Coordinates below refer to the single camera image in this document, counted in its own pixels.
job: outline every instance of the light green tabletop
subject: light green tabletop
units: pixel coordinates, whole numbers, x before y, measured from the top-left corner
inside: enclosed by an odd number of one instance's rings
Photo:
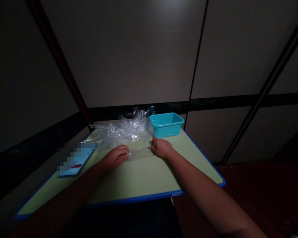
[[[224,183],[222,177],[182,129],[178,136],[166,137],[164,139],[171,142],[176,151],[217,184]],[[126,145],[130,150],[146,148],[150,145],[150,140],[146,142],[131,142]],[[103,156],[104,153],[100,154],[96,150],[80,174],[83,174],[94,163],[100,161]],[[23,216],[33,213],[78,177],[56,178],[55,173],[19,210],[17,215]],[[86,204],[98,204],[179,190],[181,190],[181,187],[166,161],[157,156],[151,156],[126,161],[116,170],[103,176],[95,187],[94,192],[86,201]]]

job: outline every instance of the clear plastic wrap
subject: clear plastic wrap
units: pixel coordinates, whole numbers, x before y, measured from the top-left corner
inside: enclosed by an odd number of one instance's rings
[[[100,151],[110,150],[118,145],[132,141],[147,141],[151,138],[149,133],[149,116],[154,114],[154,106],[147,111],[134,108],[133,118],[127,119],[119,116],[120,123],[109,124],[108,126],[90,125],[96,130],[90,135],[89,139],[82,143],[98,143]]]

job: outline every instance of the right hand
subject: right hand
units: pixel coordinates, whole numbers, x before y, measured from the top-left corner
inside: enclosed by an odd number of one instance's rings
[[[171,143],[164,139],[153,138],[151,144],[156,143],[156,147],[150,146],[150,149],[158,156],[168,159],[175,152]]]

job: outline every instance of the fingers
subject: fingers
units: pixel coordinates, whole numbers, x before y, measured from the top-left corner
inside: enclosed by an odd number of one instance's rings
[[[115,149],[127,149],[129,151],[129,148],[127,145],[119,145]]]
[[[119,156],[126,154],[129,154],[129,149],[118,149],[115,151],[115,156],[118,158]]]
[[[129,153],[129,154],[126,154],[126,155],[124,155],[124,156],[122,156],[122,157],[120,157],[118,161],[119,161],[120,164],[122,164],[122,163],[125,162],[127,159],[129,159],[129,157],[130,157],[130,153]]]
[[[150,149],[156,154],[156,150],[157,150],[156,147],[150,146]]]
[[[158,140],[157,138],[153,137],[151,144],[156,143],[157,140]]]

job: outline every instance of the teal plastic basket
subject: teal plastic basket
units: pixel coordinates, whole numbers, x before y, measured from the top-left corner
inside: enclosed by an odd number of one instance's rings
[[[162,138],[180,134],[184,119],[174,112],[149,117],[155,137]]]

